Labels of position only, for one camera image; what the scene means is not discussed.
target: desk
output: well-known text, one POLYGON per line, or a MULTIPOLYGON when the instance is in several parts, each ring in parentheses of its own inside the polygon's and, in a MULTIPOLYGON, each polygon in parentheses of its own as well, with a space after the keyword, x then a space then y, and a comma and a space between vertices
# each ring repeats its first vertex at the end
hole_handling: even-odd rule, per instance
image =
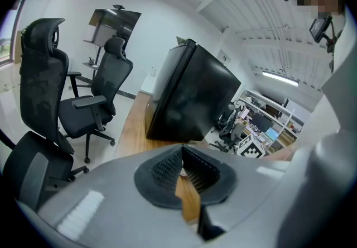
MULTIPOLYGON (((119 139, 116 158, 130 156, 158 147, 182 144, 180 142, 149 140, 146 138, 144 120, 149 97, 149 94, 143 92, 137 94, 119 139)), ((191 141, 188 144, 209 148, 205 140, 191 141)), ((188 178, 178 178, 176 195, 182 199, 185 220, 188 222, 197 219, 200 214, 200 196, 188 178)))

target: ceiling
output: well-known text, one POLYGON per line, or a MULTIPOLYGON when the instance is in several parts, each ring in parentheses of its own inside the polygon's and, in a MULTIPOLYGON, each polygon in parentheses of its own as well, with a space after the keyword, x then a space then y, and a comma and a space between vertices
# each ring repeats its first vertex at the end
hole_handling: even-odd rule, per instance
MULTIPOLYGON (((280 73, 315 90, 330 76, 322 41, 317 45, 308 29, 313 17, 293 1, 283 0, 182 0, 200 12, 220 31, 230 27, 241 42, 252 71, 280 73)), ((343 27, 340 20, 336 30, 343 27)))

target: black office chair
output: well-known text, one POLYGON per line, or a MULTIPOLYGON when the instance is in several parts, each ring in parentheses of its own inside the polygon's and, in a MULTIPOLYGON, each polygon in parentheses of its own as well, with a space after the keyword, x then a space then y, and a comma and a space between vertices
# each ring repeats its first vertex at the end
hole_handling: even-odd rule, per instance
POLYGON ((227 107, 226 110, 223 112, 221 118, 215 122, 214 129, 211 131, 211 133, 216 130, 221 131, 225 126, 227 126, 228 118, 233 113, 233 111, 234 110, 227 107))
POLYGON ((72 139, 86 135, 85 159, 89 164, 90 135, 96 135, 110 140, 112 146, 115 140, 102 132, 105 126, 115 116, 114 97, 133 69, 133 63, 123 54, 125 41, 120 37, 112 37, 105 45, 105 54, 97 74, 91 85, 93 96, 82 96, 61 101, 59 117, 64 130, 72 139))
POLYGON ((68 70, 68 57, 52 44, 63 18, 42 18, 22 37, 20 111, 28 132, 7 159, 3 176, 16 198, 37 210, 56 190, 89 169, 71 171, 73 148, 58 131, 58 110, 68 70))
MULTIPOLYGON (((225 144, 230 144, 231 143, 231 130, 234 127, 234 122, 238 116, 238 113, 240 111, 236 110, 233 118, 228 122, 228 124, 219 132, 219 138, 225 143, 225 144)), ((229 146, 229 149, 226 148, 225 145, 220 144, 218 141, 215 141, 215 144, 210 144, 212 147, 216 147, 220 151, 223 152, 228 152, 229 149, 231 149, 231 146, 229 146)))

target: ceiling light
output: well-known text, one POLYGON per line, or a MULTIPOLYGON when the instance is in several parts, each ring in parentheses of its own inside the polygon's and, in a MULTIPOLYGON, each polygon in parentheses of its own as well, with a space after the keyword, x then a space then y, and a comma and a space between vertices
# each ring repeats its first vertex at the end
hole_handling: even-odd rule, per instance
POLYGON ((263 71, 263 75, 271 77, 271 78, 274 78, 274 79, 278 79, 280 81, 289 83, 289 84, 297 86, 297 87, 299 86, 299 82, 298 81, 295 81, 295 80, 293 80, 291 78, 288 78, 288 77, 280 76, 278 74, 270 73, 270 72, 267 72, 267 71, 263 71))
POLYGON ((115 13, 112 9, 107 9, 107 11, 109 12, 109 13, 112 13, 113 15, 118 15, 117 13, 115 13))

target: chair backrest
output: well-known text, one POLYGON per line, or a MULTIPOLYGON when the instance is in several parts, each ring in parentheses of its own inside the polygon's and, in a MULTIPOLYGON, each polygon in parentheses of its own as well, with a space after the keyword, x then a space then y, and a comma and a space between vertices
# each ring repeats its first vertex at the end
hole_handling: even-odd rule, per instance
POLYGON ((222 138, 223 136, 226 136, 232 129, 234 126, 234 121, 238 116, 239 111, 235 110, 234 113, 234 117, 229 121, 229 123, 227 124, 227 126, 225 126, 220 132, 219 132, 219 137, 222 138))
POLYGON ((246 125, 238 122, 232 130, 232 133, 230 134, 230 139, 233 141, 235 139, 235 135, 237 135, 237 137, 240 137, 245 127, 246 125))
POLYGON ((229 107, 227 106, 227 108, 225 109, 225 111, 223 112, 221 119, 218 121, 218 124, 220 126, 225 126, 227 124, 228 118, 229 116, 233 113, 232 109, 229 109, 229 107))
POLYGON ((93 96, 103 95, 107 99, 103 107, 111 115, 115 115, 114 97, 133 69, 133 63, 123 56, 124 44, 120 37, 112 37, 105 43, 105 53, 91 85, 93 96))
POLYGON ((52 46, 52 33, 64 18, 41 18, 22 36, 20 110, 24 123, 64 151, 74 150, 58 131, 58 109, 68 71, 67 55, 52 46))

